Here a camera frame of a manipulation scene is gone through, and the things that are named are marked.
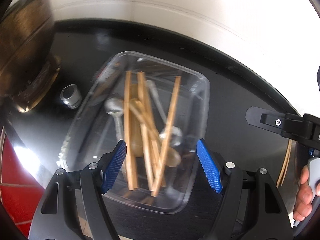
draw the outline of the wooden stick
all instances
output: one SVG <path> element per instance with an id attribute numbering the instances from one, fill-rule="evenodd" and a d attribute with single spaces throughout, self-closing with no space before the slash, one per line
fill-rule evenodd
<path id="1" fill-rule="evenodd" d="M 289 151 L 289 153 L 288 153 L 288 158 L 287 158 L 287 164 L 286 164 L 285 169 L 284 169 L 284 174 L 283 174 L 283 176 L 282 176 L 282 180 L 281 180 L 280 186 L 282 186 L 282 184 L 283 184 L 283 182 L 284 182 L 284 178 L 285 178 L 285 176 L 286 176 L 286 174 L 287 174 L 287 170 L 288 170 L 288 166 L 289 166 L 289 161 L 290 161 L 290 155 L 291 155 L 291 146 L 292 146 L 292 140 L 289 139 L 288 147 L 287 147 L 287 148 L 288 148 L 288 151 Z"/>
<path id="2" fill-rule="evenodd" d="M 145 93 L 145 77 L 143 72 L 138 72 L 138 98 L 142 103 L 144 110 L 146 111 L 146 93 Z M 146 167 L 146 174 L 147 174 L 147 181 L 149 190 L 152 189 L 153 185 L 153 171 L 152 171 L 152 164 L 151 164 L 151 157 L 150 157 L 150 146 L 149 145 L 149 135 L 147 126 L 144 123 L 140 124 L 141 127 L 141 136 L 142 136 L 142 143 L 143 143 L 143 156 L 144 156 L 144 163 Z"/>
<path id="3" fill-rule="evenodd" d="M 164 175 L 164 166 L 167 159 L 169 143 L 171 139 L 171 129 L 172 129 L 172 125 L 173 125 L 175 114 L 176 114 L 180 82 L 181 82 L 181 77 L 177 76 L 174 81 L 167 123 L 165 125 L 165 138 L 162 141 L 161 150 L 160 150 L 160 167 L 157 169 L 155 181 L 153 183 L 152 192 L 151 192 L 151 196 L 153 197 L 156 197 L 159 194 L 162 177 Z"/>
<path id="4" fill-rule="evenodd" d="M 156 140 L 157 142 L 160 142 L 159 132 L 156 129 L 154 123 L 151 122 L 150 118 L 144 111 L 142 103 L 139 100 L 133 98 L 130 100 L 129 107 L 131 112 L 137 117 L 139 122 L 144 123 L 147 126 L 151 138 Z"/>
<path id="5" fill-rule="evenodd" d="M 146 196 L 143 200 L 141 200 L 141 203 L 147 204 L 147 205 L 152 205 L 153 201 L 155 199 L 151 196 Z"/>
<path id="6" fill-rule="evenodd" d="M 152 169 L 153 169 L 153 173 L 156 174 L 158 167 L 160 166 L 160 154 L 159 154 L 159 147 L 158 147 L 158 143 L 156 140 L 150 140 L 151 141 L 151 145 L 152 145 L 152 156 L 151 156 L 151 161 L 152 161 Z M 165 178 L 162 178 L 162 187 L 165 187 L 166 183 L 165 183 Z"/>
<path id="7" fill-rule="evenodd" d="M 145 105 L 146 113 L 148 114 L 151 122 L 155 123 L 155 120 L 153 118 L 153 112 L 152 112 L 152 107 L 151 107 L 151 101 L 150 101 L 147 81 L 146 81 L 146 78 L 144 75 L 142 78 L 143 78 L 144 92 L 145 92 L 144 105 Z"/>
<path id="8" fill-rule="evenodd" d="M 124 140 L 127 144 L 127 155 L 125 157 L 125 167 L 127 171 L 128 189 L 134 190 L 138 188 L 137 169 L 135 165 L 135 158 L 131 153 L 130 141 L 130 84 L 131 84 L 131 71 L 125 74 L 124 83 Z"/>
<path id="9" fill-rule="evenodd" d="M 281 184 L 281 181 L 283 179 L 284 171 L 285 171 L 285 168 L 287 166 L 288 157 L 289 157 L 290 151 L 291 151 L 291 143 L 292 143 L 292 140 L 289 139 L 288 140 L 288 145 L 287 145 L 287 150 L 285 152 L 284 160 L 283 160 L 283 163 L 282 163 L 281 171 L 279 173 L 279 176 L 278 176 L 278 179 L 277 179 L 277 182 L 276 182 L 276 187 L 279 187 L 279 185 Z"/>
<path id="10" fill-rule="evenodd" d="M 130 98 L 138 98 L 138 84 L 131 84 Z M 130 113 L 130 139 L 131 153 L 137 157 L 143 157 L 143 143 L 140 122 L 133 113 Z"/>

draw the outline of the human hand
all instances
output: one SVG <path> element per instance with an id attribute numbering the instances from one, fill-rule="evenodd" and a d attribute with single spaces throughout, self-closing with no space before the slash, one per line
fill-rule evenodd
<path id="1" fill-rule="evenodd" d="M 293 219 L 303 221 L 312 210 L 311 199 L 312 189 L 308 185 L 309 170 L 308 166 L 304 166 L 300 175 L 300 187 L 296 196 L 296 204 L 293 209 Z M 320 196 L 320 183 L 316 187 L 316 194 Z"/>

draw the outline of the black table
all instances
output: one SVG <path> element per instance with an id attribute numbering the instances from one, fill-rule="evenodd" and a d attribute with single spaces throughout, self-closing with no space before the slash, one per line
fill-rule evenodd
<path id="1" fill-rule="evenodd" d="M 19 113 L 7 98 L 1 107 L 4 125 L 10 125 L 53 174 L 76 114 L 76 110 L 62 104 L 60 91 L 74 83 L 84 97 L 103 63 L 127 50 L 159 57 L 204 74 L 210 82 L 205 136 L 209 148 L 244 170 L 264 167 L 276 181 L 287 139 L 248 125 L 245 112 L 251 106 L 293 114 L 295 110 L 275 89 L 236 60 L 198 41 L 146 25 L 107 20 L 56 23 L 51 49 L 61 58 L 56 82 L 28 113 Z M 293 208 L 296 190 L 292 158 L 280 190 L 289 211 Z M 152 213 L 105 198 L 118 233 L 133 239 L 198 239 L 210 229 L 219 201 L 201 167 L 187 206 L 176 214 Z M 239 221 L 243 213 L 241 208 Z"/>

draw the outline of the wooden stick on table edge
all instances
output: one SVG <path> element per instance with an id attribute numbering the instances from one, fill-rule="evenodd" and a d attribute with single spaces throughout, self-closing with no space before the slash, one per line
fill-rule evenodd
<path id="1" fill-rule="evenodd" d="M 281 171 L 279 173 L 279 176 L 278 176 L 278 179 L 277 179 L 277 182 L 276 182 L 276 187 L 279 187 L 279 185 L 281 184 L 285 168 L 287 166 L 287 163 L 289 162 L 288 157 L 289 157 L 290 152 L 291 152 L 291 143 L 292 143 L 292 140 L 289 139 L 288 140 L 288 145 L 287 145 L 287 150 L 285 152 L 284 160 L 283 160 L 283 163 L 282 163 Z"/>
<path id="2" fill-rule="evenodd" d="M 142 105 L 144 106 L 144 110 L 146 111 L 146 92 L 145 92 L 145 76 L 143 72 L 138 72 L 137 74 L 138 79 L 138 98 Z M 149 190 L 152 189 L 153 185 L 153 171 L 152 171 L 152 163 L 151 163 L 151 145 L 149 144 L 149 135 L 148 135 L 148 128 L 144 123 L 140 124 L 141 127 L 141 136 L 142 136 L 142 144 L 143 144 L 143 157 L 144 163 L 146 167 L 146 174 L 147 174 L 147 181 Z"/>
<path id="3" fill-rule="evenodd" d="M 169 143 L 171 139 L 171 129 L 174 122 L 175 114 L 176 114 L 176 108 L 177 108 L 177 102 L 178 102 L 178 95 L 179 95 L 179 89 L 180 89 L 180 82 L 181 77 L 177 76 L 174 85 L 173 85 L 173 91 L 170 101 L 170 107 L 168 112 L 168 118 L 167 123 L 165 125 L 165 138 L 162 141 L 161 150 L 160 150 L 160 166 L 157 169 L 155 181 L 153 183 L 151 196 L 156 197 L 159 194 L 159 189 L 162 182 L 162 177 L 164 175 L 164 166 L 167 159 L 168 149 L 169 149 Z"/>
<path id="4" fill-rule="evenodd" d="M 284 178 L 287 174 L 287 170 L 288 170 L 288 166 L 289 166 L 289 161 L 290 161 L 290 155 L 291 155 L 291 146 L 292 146 L 292 140 L 289 139 L 289 143 L 288 143 L 288 158 L 287 158 L 287 163 L 286 163 L 286 166 L 285 166 L 285 169 L 284 169 L 284 173 L 283 173 L 283 176 L 282 176 L 282 179 L 281 179 L 281 184 L 280 186 L 282 186 L 283 182 L 284 182 Z"/>
<path id="5" fill-rule="evenodd" d="M 137 170 L 135 165 L 135 158 L 131 153 L 130 141 L 130 84 L 131 84 L 131 71 L 125 74 L 124 82 L 124 140 L 127 144 L 127 155 L 125 157 L 125 167 L 128 179 L 128 189 L 134 190 L 138 188 Z"/>

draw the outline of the metal utensil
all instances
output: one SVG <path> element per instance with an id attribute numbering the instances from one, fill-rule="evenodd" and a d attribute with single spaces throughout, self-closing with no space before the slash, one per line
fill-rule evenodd
<path id="1" fill-rule="evenodd" d="M 116 127 L 116 138 L 117 141 L 124 139 L 123 125 L 121 117 L 123 115 L 123 101 L 120 98 L 109 98 L 104 102 L 104 108 L 107 114 L 110 114 Z"/>
<path id="2" fill-rule="evenodd" d="M 147 86 L 149 87 L 149 91 L 151 93 L 151 96 L 153 98 L 154 103 L 156 104 L 156 107 L 159 111 L 159 114 L 161 116 L 162 121 L 164 124 L 167 123 L 167 116 L 164 112 L 164 109 L 162 107 L 162 104 L 160 102 L 158 90 L 156 87 L 156 84 L 152 80 L 147 80 Z M 159 135 L 160 139 L 163 140 L 165 138 L 165 131 L 164 129 L 161 131 Z M 173 126 L 171 129 L 171 141 L 170 145 L 171 146 L 179 146 L 182 142 L 182 131 L 179 127 Z"/>

